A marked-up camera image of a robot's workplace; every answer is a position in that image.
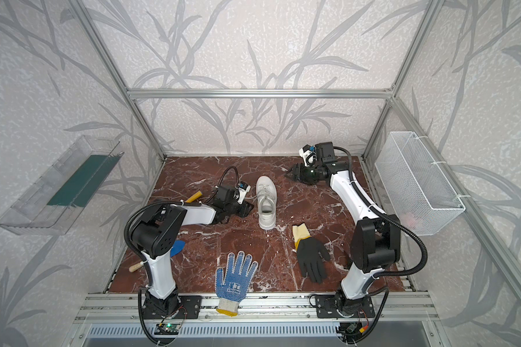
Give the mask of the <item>grey-white shoelace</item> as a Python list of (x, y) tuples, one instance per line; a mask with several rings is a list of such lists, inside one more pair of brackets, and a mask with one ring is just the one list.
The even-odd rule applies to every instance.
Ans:
[(257, 186), (258, 205), (264, 213), (276, 208), (277, 194), (273, 184), (260, 184)]

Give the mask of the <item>white leather sneaker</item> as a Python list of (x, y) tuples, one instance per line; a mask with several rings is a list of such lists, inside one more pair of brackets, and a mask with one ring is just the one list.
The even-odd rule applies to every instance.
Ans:
[(256, 182), (256, 198), (259, 226), (266, 231), (276, 226), (276, 186), (267, 176), (260, 176)]

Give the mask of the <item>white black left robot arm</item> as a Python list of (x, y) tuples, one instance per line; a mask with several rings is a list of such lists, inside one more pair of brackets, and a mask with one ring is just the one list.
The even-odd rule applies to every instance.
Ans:
[(166, 301), (176, 294), (170, 252), (180, 229), (226, 223), (234, 215), (249, 216), (253, 210), (245, 200), (249, 192), (250, 186), (244, 182), (235, 187), (221, 185), (205, 203), (157, 200), (129, 217), (124, 241), (144, 264), (150, 297)]

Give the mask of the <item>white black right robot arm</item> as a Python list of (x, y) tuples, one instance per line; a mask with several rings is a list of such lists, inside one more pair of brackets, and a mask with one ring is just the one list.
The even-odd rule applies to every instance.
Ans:
[[(353, 265), (340, 284), (344, 299), (357, 300), (368, 295), (372, 283), (383, 277), (409, 276), (418, 273), (428, 262), (428, 250), (413, 231), (405, 227), (396, 215), (386, 214), (373, 202), (353, 173), (351, 153), (333, 143), (305, 145), (299, 151), (302, 163), (294, 165), (287, 177), (294, 182), (315, 186), (326, 182), (338, 194), (350, 212), (355, 231), (350, 244)], [(419, 246), (421, 259), (417, 265), (403, 271), (388, 267), (399, 261), (402, 234)]]

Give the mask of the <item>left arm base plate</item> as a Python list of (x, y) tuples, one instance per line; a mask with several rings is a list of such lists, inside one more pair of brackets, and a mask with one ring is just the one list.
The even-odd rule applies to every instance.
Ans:
[(146, 293), (141, 313), (145, 320), (196, 320), (201, 310), (201, 301), (202, 296), (172, 295), (166, 299), (158, 299)]

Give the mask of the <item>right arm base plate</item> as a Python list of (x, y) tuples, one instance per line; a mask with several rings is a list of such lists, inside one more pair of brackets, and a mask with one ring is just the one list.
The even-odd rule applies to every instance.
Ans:
[(374, 318), (374, 305), (370, 296), (360, 299), (347, 299), (335, 293), (334, 295), (314, 295), (317, 318)]

